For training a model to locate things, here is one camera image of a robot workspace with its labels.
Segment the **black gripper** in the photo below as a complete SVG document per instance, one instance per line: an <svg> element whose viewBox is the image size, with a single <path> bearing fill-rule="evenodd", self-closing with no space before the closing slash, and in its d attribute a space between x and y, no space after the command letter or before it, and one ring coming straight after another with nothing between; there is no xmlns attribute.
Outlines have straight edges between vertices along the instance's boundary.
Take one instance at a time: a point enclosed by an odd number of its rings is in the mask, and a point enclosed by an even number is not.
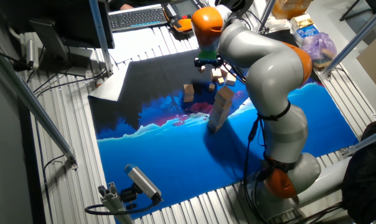
<svg viewBox="0 0 376 224"><path fill-rule="evenodd" d="M213 59L206 59L206 58L195 58L194 59L194 66L198 69L198 71L203 70L203 66L211 65L215 68L220 68L223 65L223 59L221 57L213 58Z"/></svg>

